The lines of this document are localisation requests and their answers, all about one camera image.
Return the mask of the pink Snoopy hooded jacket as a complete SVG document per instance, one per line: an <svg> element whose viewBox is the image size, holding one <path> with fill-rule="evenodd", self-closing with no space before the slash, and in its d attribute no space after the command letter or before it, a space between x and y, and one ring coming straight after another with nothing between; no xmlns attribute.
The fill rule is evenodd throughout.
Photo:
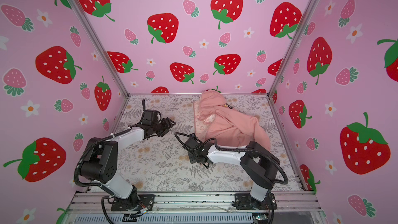
<svg viewBox="0 0 398 224"><path fill-rule="evenodd" d="M200 100L196 101L194 115L195 134L203 142L215 138L218 145L238 147L255 141L271 151L271 140L258 118L230 108L217 91L202 93Z"/></svg>

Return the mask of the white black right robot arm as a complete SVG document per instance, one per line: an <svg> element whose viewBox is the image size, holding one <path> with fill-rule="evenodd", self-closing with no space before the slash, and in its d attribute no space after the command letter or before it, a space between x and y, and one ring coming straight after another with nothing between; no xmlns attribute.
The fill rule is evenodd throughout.
<svg viewBox="0 0 398 224"><path fill-rule="evenodd" d="M271 200L271 190L275 184L286 185L289 182L286 172L280 166L280 160L251 141L246 146L220 146L215 138L204 142L193 134L183 134L186 141L175 134L175 138L188 152L191 163L199 163L208 168L211 164L225 163L240 166L253 181L249 200L258 204Z"/></svg>

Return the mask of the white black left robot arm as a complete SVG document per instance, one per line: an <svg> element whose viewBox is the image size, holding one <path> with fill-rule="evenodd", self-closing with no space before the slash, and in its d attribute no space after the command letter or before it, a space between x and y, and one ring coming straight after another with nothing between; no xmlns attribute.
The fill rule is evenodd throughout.
<svg viewBox="0 0 398 224"><path fill-rule="evenodd" d="M98 187L128 210L142 205L137 188L117 172L118 152L151 137L163 137L176 122L163 118L159 111L144 110L140 121L126 130L110 134L106 138L92 138L79 159L74 182L79 187Z"/></svg>

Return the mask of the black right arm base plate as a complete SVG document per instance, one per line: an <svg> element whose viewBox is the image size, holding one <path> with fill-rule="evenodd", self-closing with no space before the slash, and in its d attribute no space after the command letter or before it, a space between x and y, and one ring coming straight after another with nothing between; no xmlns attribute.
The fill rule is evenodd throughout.
<svg viewBox="0 0 398 224"><path fill-rule="evenodd" d="M277 203L272 193L267 193L263 201L254 199L250 194L235 194L232 206L237 210L276 210Z"/></svg>

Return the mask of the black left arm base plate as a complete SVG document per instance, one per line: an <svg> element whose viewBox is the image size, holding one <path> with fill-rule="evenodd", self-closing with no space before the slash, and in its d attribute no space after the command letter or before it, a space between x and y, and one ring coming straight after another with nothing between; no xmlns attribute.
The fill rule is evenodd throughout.
<svg viewBox="0 0 398 224"><path fill-rule="evenodd" d="M127 199L116 198L111 207L112 212L139 212L151 211L153 208L155 195L137 194L133 192Z"/></svg>

